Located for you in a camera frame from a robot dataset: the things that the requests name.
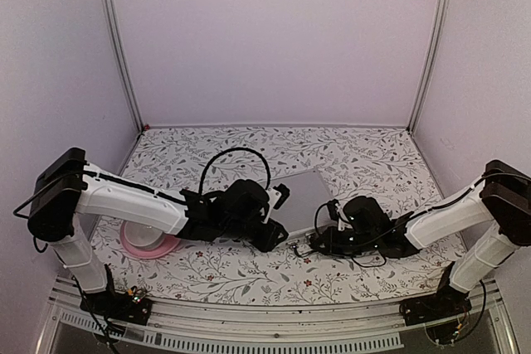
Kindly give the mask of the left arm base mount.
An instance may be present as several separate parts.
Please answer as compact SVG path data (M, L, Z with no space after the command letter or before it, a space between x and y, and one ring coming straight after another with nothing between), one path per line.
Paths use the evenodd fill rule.
M105 265L107 284L99 293L83 292L80 309L100 315L105 320L117 320L146 326L150 318L153 301L144 289L133 286L128 292L118 292L109 266Z

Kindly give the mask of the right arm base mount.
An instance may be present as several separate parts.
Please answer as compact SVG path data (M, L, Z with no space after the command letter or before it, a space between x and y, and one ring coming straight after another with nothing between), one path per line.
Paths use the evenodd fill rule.
M450 286L450 275L455 262L448 265L434 293L407 298L399 303L399 313L407 326L456 316L471 310L469 293Z

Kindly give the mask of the aluminium poker case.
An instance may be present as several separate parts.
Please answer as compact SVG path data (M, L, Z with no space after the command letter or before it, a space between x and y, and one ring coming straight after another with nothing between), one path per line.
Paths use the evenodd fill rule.
M317 168L274 177L270 187L284 185L290 193L270 218L282 224L288 233L287 239L278 244L277 250L287 249L293 255L309 257L309 237L314 233L314 217L319 206L332 200L333 194Z

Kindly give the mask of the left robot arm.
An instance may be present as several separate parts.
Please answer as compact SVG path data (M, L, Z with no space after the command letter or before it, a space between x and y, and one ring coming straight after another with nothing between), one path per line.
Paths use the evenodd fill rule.
M85 150L70 148L37 178L32 196L12 213L26 220L34 239L56 252L81 291L91 294L91 302L114 316L124 300L77 226L79 214L131 221L185 240L212 242L235 233L264 253L287 239L287 230L271 214L289 197L288 187L272 186L270 179L264 184L238 179L224 190L205 192L206 176L200 176L197 191L172 194L107 172L88 162Z

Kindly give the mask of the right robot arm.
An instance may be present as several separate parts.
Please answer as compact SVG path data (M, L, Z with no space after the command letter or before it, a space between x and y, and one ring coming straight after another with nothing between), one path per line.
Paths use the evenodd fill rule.
M435 317L445 318L460 306L461 295L498 268L516 250L530 244L530 178L493 160L468 187L422 211L390 219L378 202L356 196L341 211L326 204L334 225L315 228L309 247L322 255L351 258L376 251L386 259L404 259L474 225L489 229L441 279L429 300Z

